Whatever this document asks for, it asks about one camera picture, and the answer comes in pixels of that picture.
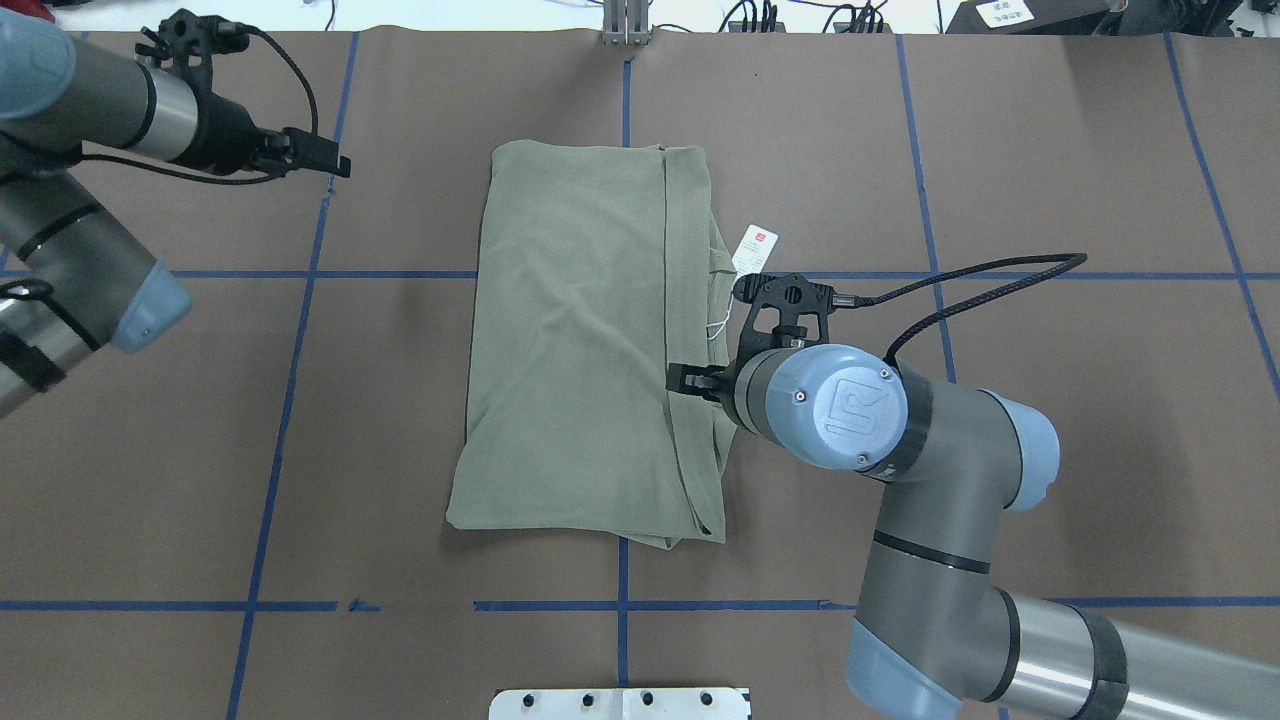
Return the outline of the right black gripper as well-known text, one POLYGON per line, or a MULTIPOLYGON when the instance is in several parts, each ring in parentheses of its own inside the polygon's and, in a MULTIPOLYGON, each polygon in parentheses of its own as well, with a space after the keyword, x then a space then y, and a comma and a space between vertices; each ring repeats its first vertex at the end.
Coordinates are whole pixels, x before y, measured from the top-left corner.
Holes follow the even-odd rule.
POLYGON ((735 411, 736 382, 750 360, 771 350, 804 348, 829 342, 828 316, 835 290, 800 274, 751 273, 736 279, 733 299, 748 306, 731 364, 694 366, 669 363, 666 388, 677 395, 719 401, 735 411))

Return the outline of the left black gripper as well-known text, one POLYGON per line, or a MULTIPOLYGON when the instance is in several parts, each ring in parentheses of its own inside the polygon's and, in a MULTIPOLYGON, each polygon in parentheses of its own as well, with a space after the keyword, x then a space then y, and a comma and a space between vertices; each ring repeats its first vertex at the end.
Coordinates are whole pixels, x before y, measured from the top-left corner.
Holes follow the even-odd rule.
POLYGON ((136 154, 174 165, 173 174, 188 181, 233 181, 237 172, 251 172, 256 181, 274 181, 293 170, 351 177, 352 163, 335 140, 296 127, 264 129, 242 104, 215 91, 215 56, 244 53, 253 38, 301 76, 300 65, 270 33, 187 9, 141 33, 145 40, 134 51, 148 101, 136 154))

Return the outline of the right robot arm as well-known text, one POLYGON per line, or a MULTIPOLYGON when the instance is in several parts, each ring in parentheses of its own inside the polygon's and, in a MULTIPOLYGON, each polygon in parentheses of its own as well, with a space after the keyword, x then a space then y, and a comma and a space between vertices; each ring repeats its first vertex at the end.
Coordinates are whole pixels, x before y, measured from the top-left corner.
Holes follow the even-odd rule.
POLYGON ((828 336, 829 315, 886 295, 845 295, 799 274, 739 277, 748 306, 733 360, 671 364, 669 391, 722 406, 745 430, 815 468, 884 491, 845 676, 892 719, 954 719, 968 700, 1043 719, 1275 719, 1277 666, 1181 641, 989 579, 1006 512, 1033 509, 1061 448, 1041 411, 933 380, 899 361, 924 329, 1046 282, 1051 268, 942 307, 883 355, 828 336))

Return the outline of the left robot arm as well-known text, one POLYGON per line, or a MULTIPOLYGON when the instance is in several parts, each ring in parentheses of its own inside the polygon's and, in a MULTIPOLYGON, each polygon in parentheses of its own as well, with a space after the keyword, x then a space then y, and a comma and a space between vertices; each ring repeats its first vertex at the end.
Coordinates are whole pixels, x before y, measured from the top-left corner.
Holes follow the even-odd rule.
POLYGON ((27 274, 3 283, 4 415, 47 393, 102 347, 136 354, 192 309, 188 290, 73 174, 113 163, 182 181, 252 186, 294 170, 348 177, 339 143, 268 129, 214 88, 214 59, 266 31, 180 9, 123 56, 3 10, 3 247, 27 274))

